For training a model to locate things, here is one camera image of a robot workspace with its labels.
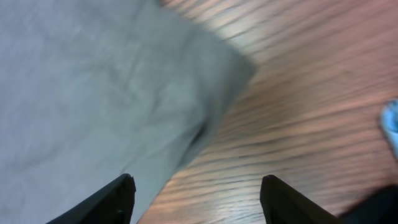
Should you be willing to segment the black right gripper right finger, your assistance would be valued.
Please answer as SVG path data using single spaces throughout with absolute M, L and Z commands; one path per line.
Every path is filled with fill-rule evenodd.
M 267 224 L 342 223 L 274 175 L 262 178 L 260 203 Z

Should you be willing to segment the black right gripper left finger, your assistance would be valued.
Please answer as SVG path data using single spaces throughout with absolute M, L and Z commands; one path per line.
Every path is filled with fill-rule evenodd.
M 135 193 L 134 178 L 120 175 L 49 224 L 129 224 Z

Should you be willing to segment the grey shorts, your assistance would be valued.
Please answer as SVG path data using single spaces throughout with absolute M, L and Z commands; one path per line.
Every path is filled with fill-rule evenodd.
M 157 1 L 1 1 L 1 222 L 47 223 L 121 174 L 138 222 L 256 71 Z

